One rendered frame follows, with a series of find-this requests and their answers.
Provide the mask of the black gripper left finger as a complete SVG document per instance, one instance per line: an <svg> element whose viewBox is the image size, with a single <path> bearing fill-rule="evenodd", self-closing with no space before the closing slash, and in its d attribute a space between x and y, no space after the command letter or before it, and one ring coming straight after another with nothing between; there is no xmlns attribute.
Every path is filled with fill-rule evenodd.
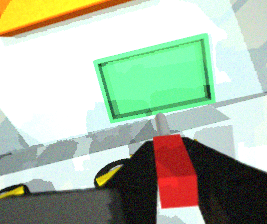
<svg viewBox="0 0 267 224"><path fill-rule="evenodd" d="M0 198L0 224L157 224L153 140L99 187Z"/></svg>

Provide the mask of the green tray floor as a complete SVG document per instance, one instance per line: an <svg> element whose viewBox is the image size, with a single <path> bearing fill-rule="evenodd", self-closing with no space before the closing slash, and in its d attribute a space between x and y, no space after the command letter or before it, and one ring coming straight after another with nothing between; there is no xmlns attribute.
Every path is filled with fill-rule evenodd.
<svg viewBox="0 0 267 224"><path fill-rule="evenodd" d="M200 39L101 66L115 115L207 96Z"/></svg>

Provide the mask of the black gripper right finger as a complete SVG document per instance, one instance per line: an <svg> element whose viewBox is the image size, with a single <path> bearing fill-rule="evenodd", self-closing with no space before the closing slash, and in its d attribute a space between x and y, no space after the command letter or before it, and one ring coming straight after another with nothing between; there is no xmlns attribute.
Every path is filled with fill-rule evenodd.
<svg viewBox="0 0 267 224"><path fill-rule="evenodd" d="M205 224L267 224L267 172L181 137L197 175Z"/></svg>

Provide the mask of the red-headed stop pin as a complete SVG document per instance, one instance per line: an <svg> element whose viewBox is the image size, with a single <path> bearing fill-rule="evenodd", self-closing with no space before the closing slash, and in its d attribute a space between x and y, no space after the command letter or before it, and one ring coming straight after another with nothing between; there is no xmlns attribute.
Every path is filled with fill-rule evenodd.
<svg viewBox="0 0 267 224"><path fill-rule="evenodd" d="M153 137L161 209L198 207L197 175L180 134L171 135L166 116L155 115Z"/></svg>

